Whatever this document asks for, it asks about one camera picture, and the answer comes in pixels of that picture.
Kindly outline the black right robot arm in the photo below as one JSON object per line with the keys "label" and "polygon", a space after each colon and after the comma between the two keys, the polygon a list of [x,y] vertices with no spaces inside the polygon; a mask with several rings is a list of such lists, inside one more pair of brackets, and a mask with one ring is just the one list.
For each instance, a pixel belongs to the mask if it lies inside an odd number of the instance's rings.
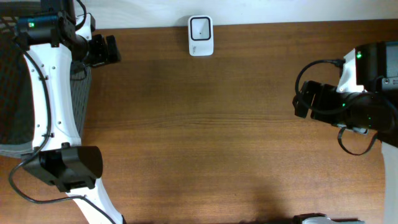
{"label": "black right robot arm", "polygon": [[[301,82],[312,66],[330,63],[340,69],[336,86],[315,81]],[[298,74],[292,104],[295,115],[339,128],[338,144],[345,131],[375,133],[367,154],[380,141],[385,167],[384,223],[397,223],[397,42],[359,45],[342,59],[316,60]]]}

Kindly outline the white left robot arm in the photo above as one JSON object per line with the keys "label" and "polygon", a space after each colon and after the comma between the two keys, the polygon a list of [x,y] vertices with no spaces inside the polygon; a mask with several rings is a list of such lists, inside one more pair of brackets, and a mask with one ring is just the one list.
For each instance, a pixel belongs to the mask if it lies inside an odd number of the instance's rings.
{"label": "white left robot arm", "polygon": [[81,143],[90,71],[120,60],[115,37],[96,34],[75,1],[1,3],[1,155],[58,188],[90,223],[124,223],[100,149]]}

